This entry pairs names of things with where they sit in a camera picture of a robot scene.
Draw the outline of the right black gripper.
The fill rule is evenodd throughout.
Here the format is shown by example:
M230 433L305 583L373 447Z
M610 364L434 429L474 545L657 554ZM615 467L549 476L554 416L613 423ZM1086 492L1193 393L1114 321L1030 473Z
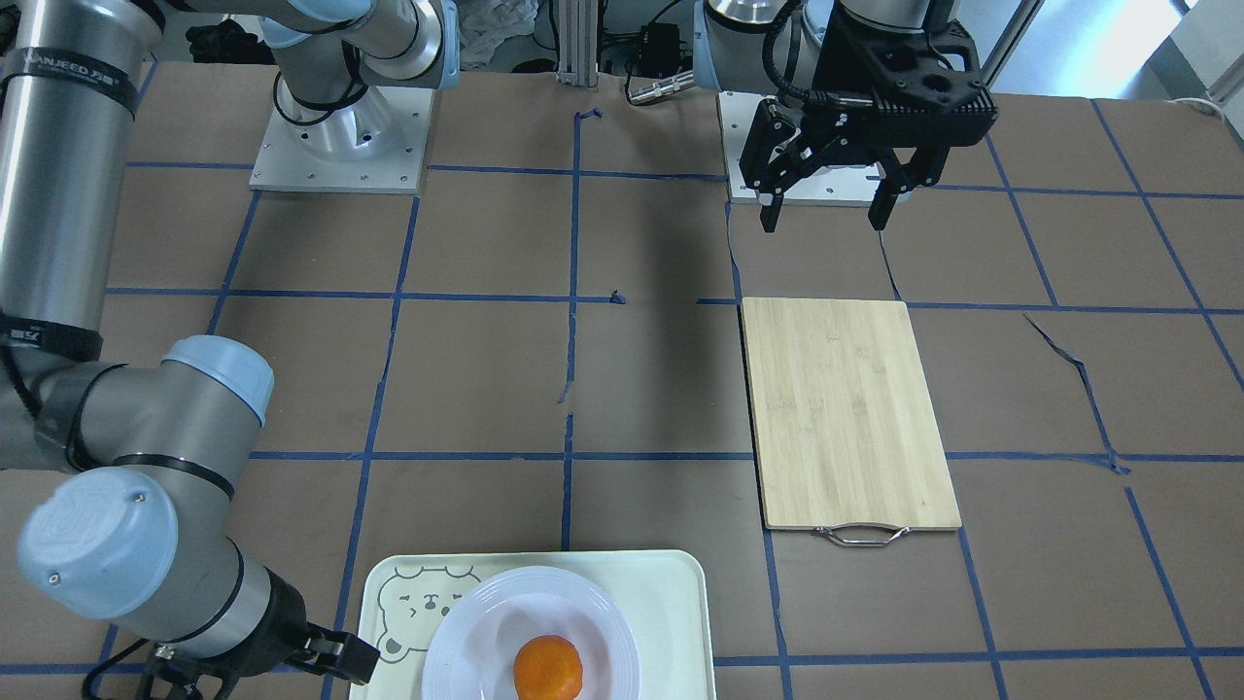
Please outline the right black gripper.
M238 683L271 670L292 656L292 666L352 685L368 685L381 652L355 633L309 625L305 602L294 586L270 569L246 569L238 594L215 624L189 642L170 647L170 656L153 652L137 688L151 698L156 674L184 678L214 675Z

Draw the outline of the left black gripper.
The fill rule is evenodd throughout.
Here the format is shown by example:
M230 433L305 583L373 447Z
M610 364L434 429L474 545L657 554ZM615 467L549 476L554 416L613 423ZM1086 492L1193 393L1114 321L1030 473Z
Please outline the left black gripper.
M774 97L758 102L739 167L758 195L765 233L778 230L782 199L804 179L872 164L882 178L868 223L883 233L902 196L937 185L952 148L986 137L999 109L982 80L977 44L950 10L918 5L897 25L870 17L872 5L831 10L814 90L868 102L801 112Z

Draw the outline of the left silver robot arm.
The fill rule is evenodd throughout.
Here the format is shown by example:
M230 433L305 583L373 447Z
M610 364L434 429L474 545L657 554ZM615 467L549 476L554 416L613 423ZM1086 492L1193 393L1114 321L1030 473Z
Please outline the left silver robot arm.
M950 150L978 145L999 109L954 1L698 1L702 88L760 96L743 142L743 185L763 230L794 187L824 169L875 165L875 231L933 187Z

